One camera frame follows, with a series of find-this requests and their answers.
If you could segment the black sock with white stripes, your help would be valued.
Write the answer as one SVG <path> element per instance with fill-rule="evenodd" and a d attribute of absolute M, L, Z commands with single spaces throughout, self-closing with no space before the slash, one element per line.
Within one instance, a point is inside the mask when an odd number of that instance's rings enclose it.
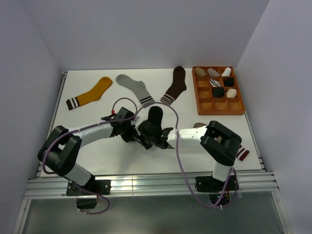
<path fill-rule="evenodd" d="M 159 106 L 152 106 L 148 112 L 148 121 L 161 129 L 163 110 Z"/>

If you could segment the plain black sock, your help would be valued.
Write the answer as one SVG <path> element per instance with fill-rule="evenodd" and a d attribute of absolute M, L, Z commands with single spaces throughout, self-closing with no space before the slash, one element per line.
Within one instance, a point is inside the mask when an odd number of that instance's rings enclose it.
<path fill-rule="evenodd" d="M 212 88 L 213 98 L 222 98 L 224 97 L 225 89 L 223 87 L 214 87 Z"/>

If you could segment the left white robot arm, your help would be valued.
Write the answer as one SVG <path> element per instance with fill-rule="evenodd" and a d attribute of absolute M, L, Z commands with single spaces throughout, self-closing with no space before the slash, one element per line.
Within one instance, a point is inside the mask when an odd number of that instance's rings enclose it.
<path fill-rule="evenodd" d="M 102 121 L 89 126 L 70 130 L 57 126 L 50 133 L 38 152 L 38 160 L 70 182 L 70 189 L 78 189 L 84 195 L 109 194 L 110 182 L 96 180 L 95 176 L 77 163 L 80 149 L 100 139 L 121 136 L 125 142 L 137 137 L 135 114 L 122 107 L 118 113 L 103 117 Z"/>

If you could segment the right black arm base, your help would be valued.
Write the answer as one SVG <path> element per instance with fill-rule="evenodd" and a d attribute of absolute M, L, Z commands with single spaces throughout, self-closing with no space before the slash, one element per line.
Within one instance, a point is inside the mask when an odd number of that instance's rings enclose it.
<path fill-rule="evenodd" d="M 220 197 L 224 182 L 214 179 L 212 176 L 197 176 L 195 178 L 195 189 L 200 193 L 213 193 L 209 195 L 210 201 L 215 204 Z M 238 182 L 234 175 L 231 175 L 227 183 L 225 193 L 221 198 L 218 206 L 227 205 L 231 201 L 230 191 L 237 191 L 239 189 Z"/>

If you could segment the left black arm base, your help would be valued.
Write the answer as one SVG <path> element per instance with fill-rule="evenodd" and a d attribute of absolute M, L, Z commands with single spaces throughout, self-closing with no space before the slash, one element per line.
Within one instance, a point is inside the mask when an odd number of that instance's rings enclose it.
<path fill-rule="evenodd" d="M 85 186 L 80 186 L 69 181 L 66 196 L 76 197 L 76 206 L 80 212 L 96 215 L 101 214 L 110 208 L 111 203 L 109 199 L 105 197 L 110 194 L 110 189 L 111 180 L 109 179 L 94 179 Z M 102 211 L 92 211 L 99 204 L 101 199 L 106 201 L 107 207 Z"/>

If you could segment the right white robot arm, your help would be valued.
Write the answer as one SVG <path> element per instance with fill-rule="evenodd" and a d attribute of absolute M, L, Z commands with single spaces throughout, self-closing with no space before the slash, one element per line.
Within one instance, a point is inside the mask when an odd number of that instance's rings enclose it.
<path fill-rule="evenodd" d="M 215 166 L 211 185 L 222 190 L 228 184 L 228 174 L 235 163 L 242 138 L 217 121 L 208 125 L 190 129 L 162 129 L 149 121 L 142 122 L 138 127 L 139 142 L 147 150 L 152 146 L 160 149 L 175 149 L 178 154 L 180 147 L 201 147 L 214 160 Z"/>

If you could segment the grey sock with black stripes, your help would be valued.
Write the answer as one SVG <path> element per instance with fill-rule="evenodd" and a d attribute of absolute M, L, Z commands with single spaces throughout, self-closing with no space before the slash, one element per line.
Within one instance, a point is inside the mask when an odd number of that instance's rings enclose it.
<path fill-rule="evenodd" d="M 116 82 L 119 85 L 131 90 L 142 106 L 154 103 L 155 100 L 146 89 L 143 81 L 136 81 L 125 74 L 120 74 L 116 77 Z"/>

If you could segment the mustard yellow sock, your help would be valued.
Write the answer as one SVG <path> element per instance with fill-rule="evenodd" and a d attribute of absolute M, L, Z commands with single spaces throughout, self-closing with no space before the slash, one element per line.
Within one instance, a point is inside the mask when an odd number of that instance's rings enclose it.
<path fill-rule="evenodd" d="M 66 100 L 68 110 L 86 105 L 90 102 L 98 101 L 108 88 L 113 84 L 109 77 L 102 77 L 97 84 L 88 92 Z"/>

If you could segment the brown sock with pink stripes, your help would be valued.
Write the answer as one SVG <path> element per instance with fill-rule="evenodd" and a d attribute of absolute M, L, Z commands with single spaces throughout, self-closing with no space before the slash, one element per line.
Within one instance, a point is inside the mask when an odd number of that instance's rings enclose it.
<path fill-rule="evenodd" d="M 185 69 L 181 66 L 174 68 L 173 70 L 173 82 L 165 94 L 161 97 L 160 101 L 171 105 L 182 92 L 186 91 L 187 87 L 185 84 Z"/>

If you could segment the orange wooden compartment tray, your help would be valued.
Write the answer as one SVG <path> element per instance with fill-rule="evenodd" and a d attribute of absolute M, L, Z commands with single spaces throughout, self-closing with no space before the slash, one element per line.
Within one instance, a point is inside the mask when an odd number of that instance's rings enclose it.
<path fill-rule="evenodd" d="M 200 116 L 240 116 L 245 106 L 231 66 L 194 66 L 192 77 Z"/>

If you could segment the rolled beige sock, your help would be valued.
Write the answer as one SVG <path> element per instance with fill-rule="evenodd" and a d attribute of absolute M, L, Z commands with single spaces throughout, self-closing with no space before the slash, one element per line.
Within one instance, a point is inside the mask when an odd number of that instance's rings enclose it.
<path fill-rule="evenodd" d="M 195 71 L 196 76 L 198 76 L 198 77 L 203 77 L 203 76 L 207 75 L 205 70 L 203 68 L 200 68 L 200 67 L 196 67 L 194 69 L 194 71 Z"/>

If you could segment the rolled striped sock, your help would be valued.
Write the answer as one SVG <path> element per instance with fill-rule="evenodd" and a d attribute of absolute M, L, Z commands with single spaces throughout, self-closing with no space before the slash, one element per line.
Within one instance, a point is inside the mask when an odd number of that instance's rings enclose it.
<path fill-rule="evenodd" d="M 209 78 L 209 82 L 212 87 L 221 87 L 221 84 L 215 79 Z"/>

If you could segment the rolled grey sock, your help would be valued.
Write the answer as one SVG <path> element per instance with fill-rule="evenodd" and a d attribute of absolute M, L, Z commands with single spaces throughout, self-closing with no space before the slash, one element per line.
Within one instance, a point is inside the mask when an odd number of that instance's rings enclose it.
<path fill-rule="evenodd" d="M 213 68 L 208 69 L 208 74 L 211 77 L 219 77 L 220 76 L 220 74 Z"/>

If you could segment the rolled cream sock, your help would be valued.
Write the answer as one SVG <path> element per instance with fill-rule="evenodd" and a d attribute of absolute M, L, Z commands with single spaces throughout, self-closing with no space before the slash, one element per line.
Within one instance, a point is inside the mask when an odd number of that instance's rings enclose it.
<path fill-rule="evenodd" d="M 234 88 L 228 89 L 226 96 L 227 96 L 227 98 L 236 98 L 237 90 Z"/>

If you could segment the rolled black sock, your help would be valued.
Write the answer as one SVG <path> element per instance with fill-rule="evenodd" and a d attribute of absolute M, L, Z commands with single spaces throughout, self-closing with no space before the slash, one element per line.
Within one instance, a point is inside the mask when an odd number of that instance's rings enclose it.
<path fill-rule="evenodd" d="M 234 87 L 234 78 L 233 77 L 223 78 L 223 83 L 225 87 Z"/>

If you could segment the tan sock with maroon cuff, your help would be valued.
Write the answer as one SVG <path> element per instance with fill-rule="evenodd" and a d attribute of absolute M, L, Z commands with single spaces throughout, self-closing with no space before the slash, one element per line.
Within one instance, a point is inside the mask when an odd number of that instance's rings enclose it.
<path fill-rule="evenodd" d="M 207 124 L 197 122 L 193 125 L 193 128 L 200 128 L 200 127 L 204 127 L 204 126 L 207 126 Z M 242 145 L 240 145 L 239 149 L 238 149 L 238 153 L 236 155 L 236 158 L 238 158 L 240 161 L 243 161 L 249 153 L 250 153 L 249 150 L 247 150 Z"/>

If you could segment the rolled white sock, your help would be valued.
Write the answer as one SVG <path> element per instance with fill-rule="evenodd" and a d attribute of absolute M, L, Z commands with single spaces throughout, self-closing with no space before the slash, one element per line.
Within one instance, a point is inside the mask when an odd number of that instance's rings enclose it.
<path fill-rule="evenodd" d="M 224 72 L 221 74 L 222 77 L 230 77 L 231 76 L 232 69 L 231 67 L 225 68 Z"/>

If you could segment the aluminium frame rail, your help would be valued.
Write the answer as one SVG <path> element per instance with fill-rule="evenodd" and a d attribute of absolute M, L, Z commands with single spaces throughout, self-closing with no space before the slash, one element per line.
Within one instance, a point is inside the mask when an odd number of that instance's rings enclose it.
<path fill-rule="evenodd" d="M 272 192 L 279 187 L 272 172 L 237 172 L 239 192 Z M 189 195 L 190 191 L 182 174 L 158 175 L 125 175 L 125 176 L 99 176 L 97 179 L 110 180 L 111 197 L 134 196 L 161 196 L 161 195 Z M 39 177 L 29 180 L 24 191 L 23 199 L 57 199 L 57 198 L 93 198 L 93 195 L 68 195 L 66 192 L 72 188 L 68 181 L 60 177 Z"/>

